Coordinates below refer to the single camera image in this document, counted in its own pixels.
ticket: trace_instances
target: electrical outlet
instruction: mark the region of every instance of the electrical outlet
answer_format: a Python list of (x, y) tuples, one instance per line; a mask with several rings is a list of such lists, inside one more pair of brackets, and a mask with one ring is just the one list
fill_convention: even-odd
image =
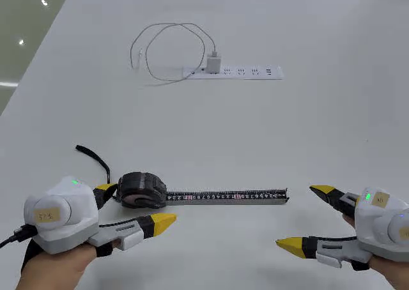
[(230, 66), (222, 65), (220, 73), (206, 73), (205, 68), (200, 68), (192, 72), (194, 68), (183, 68), (183, 77), (191, 74), (188, 79), (283, 79), (280, 66), (274, 65), (247, 65), (247, 66)]

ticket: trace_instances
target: hand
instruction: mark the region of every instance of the hand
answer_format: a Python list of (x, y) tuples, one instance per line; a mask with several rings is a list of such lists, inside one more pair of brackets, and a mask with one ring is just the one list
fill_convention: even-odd
[(55, 255), (43, 252), (28, 261), (16, 290), (73, 290), (95, 257), (89, 244)]
[[(346, 215), (343, 215), (343, 218), (352, 227), (355, 227), (355, 221), (352, 218)], [(409, 263), (397, 263), (372, 256), (369, 260), (369, 267), (381, 273), (396, 290), (409, 289)]]

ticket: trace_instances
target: white table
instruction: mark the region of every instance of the white table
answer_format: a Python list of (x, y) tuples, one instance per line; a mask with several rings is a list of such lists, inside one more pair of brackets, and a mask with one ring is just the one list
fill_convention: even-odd
[[(170, 190), (288, 187), (291, 199), (166, 208), (175, 225), (96, 260), (78, 289), (388, 289), (372, 271), (297, 259), (274, 241), (353, 234), (311, 183), (409, 200), (408, 11), (409, 0), (67, 0), (0, 118), (2, 237), (22, 223), (25, 198), (62, 176), (104, 183), (74, 150), (83, 144), (113, 180), (142, 170)], [(128, 48), (160, 21), (196, 22), (223, 62), (277, 63), (286, 78), (144, 87)], [(156, 64), (196, 61), (191, 37), (168, 35), (152, 47)], [(110, 202), (101, 219), (137, 213)], [(24, 250), (0, 250), (3, 289)]]

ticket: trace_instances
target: measuring tape markings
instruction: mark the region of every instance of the measuring tape markings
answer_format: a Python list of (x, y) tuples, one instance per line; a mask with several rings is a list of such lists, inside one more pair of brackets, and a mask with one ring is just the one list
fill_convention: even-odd
[(209, 192), (168, 192), (167, 205), (184, 204), (284, 204), (288, 201), (284, 190), (245, 190)]

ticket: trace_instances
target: handwritten label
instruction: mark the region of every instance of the handwritten label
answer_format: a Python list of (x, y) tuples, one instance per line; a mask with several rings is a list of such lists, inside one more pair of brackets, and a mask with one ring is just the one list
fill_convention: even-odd
[(389, 194), (378, 191), (377, 193), (375, 193), (373, 197), (372, 205), (380, 207), (380, 208), (384, 208), (386, 207), (388, 200), (389, 200)]
[(36, 223), (51, 223), (58, 222), (60, 220), (59, 208), (45, 208), (45, 209), (34, 209), (34, 221)]
[(402, 240), (409, 240), (409, 227), (400, 228), (399, 235)]

